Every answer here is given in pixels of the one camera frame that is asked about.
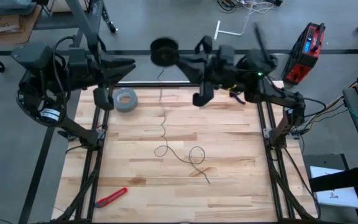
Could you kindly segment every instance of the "concrete floor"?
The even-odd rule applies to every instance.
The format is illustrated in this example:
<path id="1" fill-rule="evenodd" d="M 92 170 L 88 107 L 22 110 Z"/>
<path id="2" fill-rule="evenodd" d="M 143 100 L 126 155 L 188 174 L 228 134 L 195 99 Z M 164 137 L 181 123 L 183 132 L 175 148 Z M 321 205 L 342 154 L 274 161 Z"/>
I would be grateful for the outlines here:
<path id="1" fill-rule="evenodd" d="M 192 49 L 203 35 L 214 34 L 217 20 L 222 21 L 221 29 L 237 32 L 242 18 L 247 14 L 244 9 L 238 9 L 233 14 L 223 14 L 216 3 L 209 0 L 105 1 L 111 19 L 119 28 L 119 33 L 112 35 L 101 24 L 100 36 L 109 50 L 147 50 L 151 41 L 166 35 L 179 41 L 181 49 Z M 287 0 L 288 5 L 284 4 L 280 9 L 271 10 L 265 15 L 255 14 L 250 22 L 260 22 L 268 49 L 291 49 L 301 31 L 311 21 L 326 24 L 324 49 L 358 49 L 358 33 L 354 32 L 358 25 L 358 0 L 345 2 Z M 52 45 L 61 37 L 74 33 L 75 29 L 56 30 L 53 34 L 46 30 L 35 31 L 31 41 L 44 41 Z M 218 44 L 231 44 L 237 49 L 252 49 L 257 46 L 251 26 L 247 27 L 242 37 L 221 34 L 214 44 L 214 48 Z M 288 56 L 277 57 L 280 66 L 272 76 L 278 78 Z M 161 68 L 152 65 L 149 56 L 132 58 L 137 60 L 137 68 L 124 80 L 156 80 Z M 9 57 L 0 57 L 0 61 L 7 68 L 4 74 L 0 74 L 0 217 L 16 223 L 46 129 L 34 123 L 16 105 L 15 92 L 24 69 Z M 322 55 L 312 72 L 292 90 L 329 103 L 356 77 L 358 55 Z M 185 80 L 185 77 L 177 68 L 168 68 L 162 80 Z M 71 117 L 75 114 L 78 97 L 79 92 L 74 93 L 68 105 Z M 307 102 L 306 113 L 318 109 L 318 105 Z M 351 141 L 352 136 L 356 135 L 349 113 L 326 119 L 304 136 L 305 154 L 344 153 L 349 166 L 356 167 L 358 141 Z M 30 222 L 47 221 L 52 214 L 66 148 L 67 142 L 56 135 Z M 324 207 L 323 220 L 357 222 L 352 211 L 344 212 L 332 207 Z"/>

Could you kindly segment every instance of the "butcher block tabletop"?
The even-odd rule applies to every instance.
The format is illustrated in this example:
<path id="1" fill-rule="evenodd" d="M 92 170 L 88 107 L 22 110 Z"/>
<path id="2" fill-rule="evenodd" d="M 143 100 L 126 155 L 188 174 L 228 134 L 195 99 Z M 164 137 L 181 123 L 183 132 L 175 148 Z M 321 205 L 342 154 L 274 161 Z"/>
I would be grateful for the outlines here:
<path id="1" fill-rule="evenodd" d="M 211 102 L 198 108 L 191 104 L 198 88 L 134 90 L 139 101 L 134 111 L 110 112 L 96 200 L 123 187 L 128 192 L 103 208 L 95 208 L 94 222 L 277 221 L 255 104 L 241 105 L 219 90 Z M 83 91 L 75 121 L 90 128 L 94 109 L 93 89 Z M 273 112 L 278 123 L 282 108 L 273 105 Z M 266 109 L 265 118 L 269 124 Z M 204 149 L 205 154 L 194 148 L 191 160 L 198 163 L 205 156 L 195 166 L 206 174 L 210 184 L 171 150 L 164 156 L 166 147 L 155 151 L 165 145 L 163 127 L 168 146 L 180 159 L 189 161 L 189 151 L 195 146 Z M 69 147 L 79 144 L 74 141 Z M 287 145 L 307 180 L 298 141 L 288 138 Z M 67 154 L 52 218 L 61 215 L 78 193 L 85 157 L 86 149 L 82 148 Z M 291 191 L 316 216 L 313 199 L 285 152 L 283 160 Z M 280 196 L 287 217 L 281 190 Z"/>

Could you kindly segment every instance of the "gray tape roll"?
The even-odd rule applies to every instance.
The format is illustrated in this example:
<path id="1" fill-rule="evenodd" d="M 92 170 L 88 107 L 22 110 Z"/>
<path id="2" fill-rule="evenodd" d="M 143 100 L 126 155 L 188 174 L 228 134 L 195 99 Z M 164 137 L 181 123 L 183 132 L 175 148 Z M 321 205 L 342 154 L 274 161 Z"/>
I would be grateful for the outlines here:
<path id="1" fill-rule="evenodd" d="M 128 103 L 121 103 L 121 99 L 124 97 L 129 97 L 130 100 Z M 114 91 L 113 94 L 114 107 L 120 112 L 130 112 L 134 110 L 137 106 L 137 96 L 134 90 L 128 88 L 122 88 Z"/>

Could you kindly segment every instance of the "red power tool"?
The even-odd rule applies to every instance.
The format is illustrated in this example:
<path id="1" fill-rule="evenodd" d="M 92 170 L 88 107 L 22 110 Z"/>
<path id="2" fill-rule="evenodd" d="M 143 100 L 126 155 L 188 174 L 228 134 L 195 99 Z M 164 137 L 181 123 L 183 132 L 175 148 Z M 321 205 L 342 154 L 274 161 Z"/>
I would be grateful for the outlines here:
<path id="1" fill-rule="evenodd" d="M 283 81 L 297 85 L 307 76 L 320 55 L 325 29 L 323 23 L 306 26 L 291 50 L 282 73 Z"/>

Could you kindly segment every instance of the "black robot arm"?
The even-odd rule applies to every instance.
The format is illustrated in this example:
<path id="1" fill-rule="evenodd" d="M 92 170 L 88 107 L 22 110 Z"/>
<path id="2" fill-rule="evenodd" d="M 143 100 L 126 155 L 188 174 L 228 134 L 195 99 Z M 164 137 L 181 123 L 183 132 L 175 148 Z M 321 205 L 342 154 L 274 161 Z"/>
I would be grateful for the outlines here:
<path id="1" fill-rule="evenodd" d="M 79 137 L 82 144 L 95 146 L 100 134 L 87 130 L 67 117 L 67 101 L 73 90 L 90 86 L 94 103 L 102 110 L 114 109 L 111 97 L 114 86 L 135 68 L 135 60 L 105 54 L 105 46 L 95 34 L 88 41 L 91 54 L 85 49 L 70 49 L 66 60 L 56 53 L 57 45 L 73 37 L 64 37 L 53 48 L 45 43 L 30 42 L 12 52 L 12 57 L 27 69 L 19 83 L 16 101 L 34 121 L 60 127 L 66 138 Z"/>
<path id="2" fill-rule="evenodd" d="M 272 83 L 269 73 L 276 68 L 277 59 L 266 53 L 257 26 L 255 34 L 261 50 L 250 50 L 236 64 L 234 49 L 230 45 L 220 45 L 212 55 L 212 38 L 208 36 L 200 40 L 193 55 L 179 55 L 178 44 L 172 39 L 157 39 L 150 46 L 151 59 L 162 67 L 176 65 L 190 83 L 200 86 L 199 93 L 193 95 L 195 106 L 204 106 L 211 101 L 214 90 L 218 88 L 234 94 L 242 93 L 251 103 L 266 101 L 283 106 L 283 119 L 270 135 L 270 142 L 275 144 L 291 128 L 303 122 L 305 101 L 300 93 L 278 88 Z"/>

